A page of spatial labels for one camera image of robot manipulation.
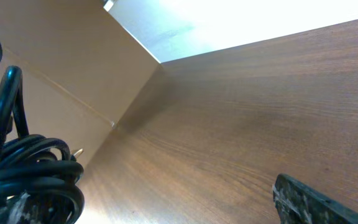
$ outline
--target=bundled cable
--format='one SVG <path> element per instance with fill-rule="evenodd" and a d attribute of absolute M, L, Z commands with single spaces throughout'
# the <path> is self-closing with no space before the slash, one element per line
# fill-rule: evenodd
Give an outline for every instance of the bundled cable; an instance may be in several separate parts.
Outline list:
<path fill-rule="evenodd" d="M 12 120 L 18 138 L 6 142 Z M 84 196 L 75 186 L 82 173 L 64 141 L 29 134 L 22 71 L 8 67 L 0 84 L 0 223 L 76 222 L 84 207 Z"/>

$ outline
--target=wood grain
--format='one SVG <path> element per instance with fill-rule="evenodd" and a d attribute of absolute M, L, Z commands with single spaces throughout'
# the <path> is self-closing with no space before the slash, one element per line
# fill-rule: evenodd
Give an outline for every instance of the wood grain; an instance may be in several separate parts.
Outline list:
<path fill-rule="evenodd" d="M 358 21 L 162 64 L 88 166 L 81 220 L 279 223 L 279 173 L 358 212 Z"/>

